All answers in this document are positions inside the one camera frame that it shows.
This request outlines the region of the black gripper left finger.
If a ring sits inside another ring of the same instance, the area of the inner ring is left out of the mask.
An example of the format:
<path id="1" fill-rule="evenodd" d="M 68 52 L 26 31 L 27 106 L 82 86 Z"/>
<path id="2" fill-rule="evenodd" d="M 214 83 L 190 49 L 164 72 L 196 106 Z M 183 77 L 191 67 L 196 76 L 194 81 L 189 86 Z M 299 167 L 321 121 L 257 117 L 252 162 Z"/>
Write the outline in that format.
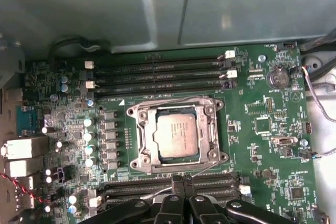
<path id="1" fill-rule="evenodd" d="M 150 204 L 144 199 L 132 199 L 85 220 L 85 223 L 183 223 L 184 182 L 184 176 L 175 175 L 172 193 L 161 201 Z"/>

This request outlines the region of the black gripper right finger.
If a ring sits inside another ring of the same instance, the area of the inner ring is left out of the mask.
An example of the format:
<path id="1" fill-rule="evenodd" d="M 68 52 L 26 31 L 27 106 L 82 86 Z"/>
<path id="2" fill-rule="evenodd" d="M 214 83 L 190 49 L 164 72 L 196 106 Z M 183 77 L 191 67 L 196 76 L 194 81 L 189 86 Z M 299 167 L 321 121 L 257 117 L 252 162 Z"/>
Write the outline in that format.
<path id="1" fill-rule="evenodd" d="M 183 177 L 184 192 L 193 220 L 196 223 L 288 223 L 289 219 L 257 207 L 243 200 L 234 199 L 220 207 L 207 196 L 195 192 L 193 179 Z"/>

